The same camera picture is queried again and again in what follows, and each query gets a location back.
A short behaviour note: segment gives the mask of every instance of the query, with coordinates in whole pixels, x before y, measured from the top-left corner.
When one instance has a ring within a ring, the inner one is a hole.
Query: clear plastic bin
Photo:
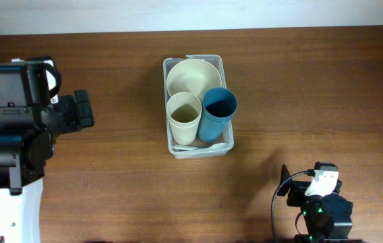
[[[223,70],[223,62],[221,61],[221,57],[219,55],[186,55],[187,59],[203,59],[209,63],[211,63],[220,73],[222,87],[226,88],[226,80],[225,80],[225,71]],[[165,107],[168,99],[170,99],[169,93],[167,92],[166,80],[167,75],[171,71],[174,65],[177,65],[180,61],[185,59],[182,58],[168,58],[163,62],[163,74],[165,76]],[[233,131],[232,131],[232,121],[229,122],[228,126],[223,130],[223,133],[220,137],[212,143],[202,142],[198,137],[194,140],[190,146],[208,148],[209,146],[224,142],[227,144],[227,147],[216,149],[213,151],[204,151],[200,152],[199,149],[194,151],[178,151],[173,146],[177,144],[173,139],[171,128],[169,127],[169,121],[166,116],[166,126],[167,126],[167,144],[169,147],[169,151],[173,154],[176,159],[196,159],[196,158],[204,158],[204,157],[215,157],[215,156],[223,156],[226,155],[227,151],[233,148]]]

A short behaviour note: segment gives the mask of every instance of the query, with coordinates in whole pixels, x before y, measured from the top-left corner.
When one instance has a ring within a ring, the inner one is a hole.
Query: wooden table
[[[237,95],[235,146],[175,160],[163,60],[202,53],[223,58]],[[43,242],[271,242],[281,165],[316,161],[339,168],[350,236],[383,242],[383,26],[0,36],[0,62],[41,55],[57,62],[61,94],[89,91],[96,120],[47,162]],[[277,200],[281,237],[298,212]]]

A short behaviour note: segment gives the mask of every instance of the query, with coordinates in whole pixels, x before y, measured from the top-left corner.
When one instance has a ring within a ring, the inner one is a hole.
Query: beige bowl
[[[202,59],[187,59],[171,69],[166,83],[170,96],[190,92],[202,100],[208,90],[221,87],[221,76],[211,63]]]

